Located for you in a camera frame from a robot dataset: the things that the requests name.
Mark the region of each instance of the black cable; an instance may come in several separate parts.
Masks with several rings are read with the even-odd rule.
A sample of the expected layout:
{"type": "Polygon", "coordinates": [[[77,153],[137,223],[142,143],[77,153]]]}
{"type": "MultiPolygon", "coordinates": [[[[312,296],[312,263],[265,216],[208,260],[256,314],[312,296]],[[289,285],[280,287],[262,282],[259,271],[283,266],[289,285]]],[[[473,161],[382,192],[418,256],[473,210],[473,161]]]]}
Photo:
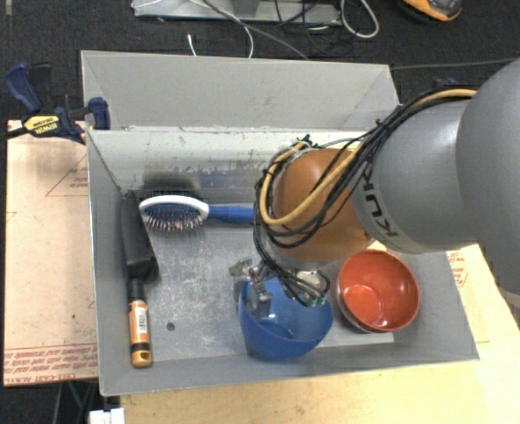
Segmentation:
{"type": "MultiPolygon", "coordinates": [[[[331,187],[330,192],[327,194],[327,198],[325,199],[321,209],[308,222],[301,224],[295,229],[290,229],[283,226],[285,231],[276,231],[265,224],[261,218],[259,211],[259,200],[265,178],[267,177],[267,174],[272,174],[275,177],[279,172],[281,172],[282,168],[288,164],[291,157],[287,158],[285,161],[278,162],[277,158],[279,158],[281,155],[278,154],[269,162],[264,176],[258,181],[258,184],[256,184],[256,202],[254,203],[253,219],[253,242],[256,246],[258,254],[260,255],[260,258],[265,263],[267,268],[279,278],[279,282],[285,291],[285,294],[287,294],[290,298],[295,299],[303,306],[311,306],[314,299],[318,300],[319,298],[326,297],[330,287],[330,282],[324,275],[322,275],[320,272],[317,272],[318,278],[322,282],[322,286],[317,287],[313,284],[310,284],[309,282],[306,282],[300,277],[297,277],[295,272],[283,269],[264,246],[262,241],[262,233],[266,234],[269,241],[275,247],[289,249],[304,244],[307,240],[313,237],[321,227],[331,223],[334,219],[336,219],[343,206],[350,199],[351,194],[354,192],[354,190],[357,189],[363,176],[367,174],[368,168],[372,167],[372,163],[384,145],[385,141],[402,123],[423,110],[445,102],[453,102],[455,100],[462,100],[464,98],[459,96],[445,97],[419,103],[427,96],[436,94],[439,91],[446,91],[450,88],[473,89],[469,87],[453,86],[427,90],[424,93],[415,96],[404,105],[398,105],[383,121],[379,123],[379,125],[370,131],[366,132],[360,137],[357,137],[356,139],[347,140],[344,146],[341,147],[341,149],[338,149],[335,157],[330,162],[329,166],[325,169],[323,174],[325,177],[328,175],[328,173],[335,167],[336,162],[338,162],[345,149],[350,146],[351,143],[357,140],[361,140],[361,144],[358,147],[354,158],[331,187]],[[350,190],[346,193],[345,197],[342,198],[342,202],[338,206],[338,210],[334,212],[333,215],[325,222],[327,212],[338,202],[339,199],[341,199],[343,193],[346,190],[346,187],[349,187],[350,190]],[[287,237],[297,236],[298,234],[300,234],[301,237],[294,240],[293,242],[287,243],[281,240],[287,237]]],[[[289,149],[291,148],[284,149],[282,153],[289,152],[289,149]]],[[[271,210],[271,203],[273,201],[274,182],[275,181],[272,180],[268,188],[268,202],[266,203],[268,206],[268,212],[271,210]]]]}
{"type": "Polygon", "coordinates": [[[212,4],[210,1],[208,0],[202,0],[206,5],[208,5],[210,7],[211,10],[213,11],[216,11],[218,12],[219,14],[221,14],[224,18],[228,19],[228,20],[231,20],[232,22],[235,22],[237,23],[238,25],[242,26],[242,27],[245,27],[245,28],[248,28],[249,30],[252,30],[258,34],[261,34],[263,36],[266,36],[267,38],[271,39],[272,41],[275,41],[281,45],[283,45],[284,47],[286,47],[287,49],[289,50],[292,50],[293,52],[295,52],[299,57],[303,58],[304,60],[307,60],[308,61],[308,57],[303,53],[301,52],[300,50],[294,48],[292,45],[290,45],[288,42],[285,42],[284,40],[282,39],[279,39],[278,37],[276,36],[273,36],[272,34],[269,34],[267,32],[264,32],[263,30],[260,30],[259,28],[256,28],[255,26],[251,26],[251,25],[248,25],[246,24],[245,22],[242,22],[242,20],[238,19],[236,16],[232,16],[231,14],[228,14],[226,11],[223,11],[221,10],[220,8],[217,8],[214,4],[212,4]]]}
{"type": "Polygon", "coordinates": [[[295,16],[293,16],[289,19],[283,20],[283,16],[281,15],[281,11],[279,9],[279,1],[274,0],[275,11],[277,12],[277,18],[279,19],[279,22],[282,27],[286,26],[287,24],[289,24],[291,22],[294,22],[295,20],[297,20],[300,17],[304,17],[305,14],[307,14],[311,9],[313,9],[317,4],[320,3],[320,0],[317,0],[316,2],[311,3],[308,8],[305,8],[304,3],[305,3],[305,0],[303,0],[303,8],[302,8],[301,12],[295,14],[295,16]]]}
{"type": "MultiPolygon", "coordinates": [[[[454,99],[460,100],[461,98],[447,98],[447,99],[437,99],[431,102],[427,102],[423,105],[419,105],[417,108],[412,108],[412,105],[415,102],[418,102],[419,100],[423,99],[424,97],[435,94],[439,91],[439,89],[435,88],[433,90],[428,90],[424,92],[421,95],[416,96],[412,100],[410,100],[407,104],[404,106],[398,106],[377,128],[372,129],[370,132],[368,132],[369,137],[368,140],[364,140],[361,144],[361,146],[358,148],[358,151],[356,153],[356,158],[354,161],[352,161],[349,165],[348,170],[346,173],[342,174],[342,176],[336,181],[335,185],[331,189],[330,193],[328,194],[328,197],[325,201],[325,204],[321,208],[321,210],[311,218],[308,222],[301,225],[299,228],[283,232],[277,232],[274,230],[271,230],[269,227],[267,229],[268,235],[271,237],[290,237],[293,235],[297,235],[301,233],[301,231],[304,231],[306,229],[311,228],[309,232],[306,234],[309,234],[311,231],[317,231],[320,228],[320,220],[321,218],[324,218],[326,215],[326,212],[329,211],[329,209],[335,204],[339,196],[342,194],[345,187],[351,183],[351,181],[355,178],[356,174],[360,171],[361,166],[364,163],[369,163],[372,161],[374,156],[377,154],[379,149],[381,148],[382,144],[385,142],[385,140],[390,136],[390,134],[404,121],[406,121],[409,117],[413,116],[414,114],[425,110],[426,108],[430,108],[434,105],[438,105],[440,103],[449,102],[454,99]]],[[[284,244],[281,241],[277,241],[279,247],[295,247],[297,246],[296,242],[293,242],[291,244],[284,244]]]]}
{"type": "Polygon", "coordinates": [[[0,143],[2,143],[3,141],[10,140],[12,138],[19,137],[20,135],[24,135],[25,133],[28,133],[28,131],[24,127],[14,129],[13,131],[10,131],[10,132],[2,133],[0,135],[0,143]]]}

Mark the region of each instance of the black object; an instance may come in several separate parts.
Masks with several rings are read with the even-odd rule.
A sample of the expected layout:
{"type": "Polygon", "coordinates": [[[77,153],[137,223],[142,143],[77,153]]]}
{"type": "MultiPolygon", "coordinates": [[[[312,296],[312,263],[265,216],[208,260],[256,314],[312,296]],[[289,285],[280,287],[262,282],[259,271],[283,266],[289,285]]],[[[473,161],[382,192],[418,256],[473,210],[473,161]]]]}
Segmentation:
{"type": "Polygon", "coordinates": [[[128,277],[154,281],[159,273],[158,263],[133,191],[124,197],[120,218],[128,277]]]}

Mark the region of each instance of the blue clamp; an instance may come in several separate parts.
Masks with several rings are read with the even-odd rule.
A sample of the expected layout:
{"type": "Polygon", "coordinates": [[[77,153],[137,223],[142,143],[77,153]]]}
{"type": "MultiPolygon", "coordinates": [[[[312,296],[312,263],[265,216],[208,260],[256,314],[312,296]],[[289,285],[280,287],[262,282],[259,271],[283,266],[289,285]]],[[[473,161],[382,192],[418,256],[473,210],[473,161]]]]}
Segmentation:
{"type": "Polygon", "coordinates": [[[11,68],[5,74],[4,81],[12,96],[25,105],[27,114],[22,119],[22,125],[26,127],[28,133],[33,136],[60,137],[84,144],[85,141],[82,136],[84,130],[80,125],[75,123],[75,118],[84,117],[89,113],[93,114],[95,129],[110,129],[109,107],[101,97],[95,97],[89,101],[87,107],[71,112],[68,112],[66,108],[61,106],[55,107],[54,109],[46,108],[30,81],[27,62],[19,63],[11,68]],[[56,116],[59,120],[54,123],[54,118],[51,118],[49,121],[48,119],[41,120],[36,118],[39,120],[37,125],[43,125],[45,131],[28,128],[30,125],[25,124],[31,117],[43,116],[44,114],[46,114],[46,117],[49,117],[49,115],[56,116]]]}

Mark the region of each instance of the blue brush handle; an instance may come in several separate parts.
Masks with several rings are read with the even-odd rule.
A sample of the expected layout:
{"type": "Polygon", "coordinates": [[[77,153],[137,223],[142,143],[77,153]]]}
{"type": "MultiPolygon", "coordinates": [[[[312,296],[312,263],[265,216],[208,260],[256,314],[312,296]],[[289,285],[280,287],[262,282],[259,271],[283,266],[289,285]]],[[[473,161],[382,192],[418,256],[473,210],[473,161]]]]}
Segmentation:
{"type": "Polygon", "coordinates": [[[223,220],[227,223],[253,223],[253,208],[242,206],[209,206],[207,220],[223,220]]]}

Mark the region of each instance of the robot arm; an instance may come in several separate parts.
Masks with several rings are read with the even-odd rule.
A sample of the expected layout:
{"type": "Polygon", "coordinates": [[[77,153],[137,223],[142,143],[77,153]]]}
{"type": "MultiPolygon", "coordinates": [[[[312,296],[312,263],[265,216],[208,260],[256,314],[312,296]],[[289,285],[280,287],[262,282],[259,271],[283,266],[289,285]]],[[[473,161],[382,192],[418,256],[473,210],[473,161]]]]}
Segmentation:
{"type": "Polygon", "coordinates": [[[353,141],[303,140],[272,162],[257,212],[272,261],[315,269],[373,240],[414,254],[479,243],[520,307],[520,58],[477,92],[419,96],[353,141]]]}

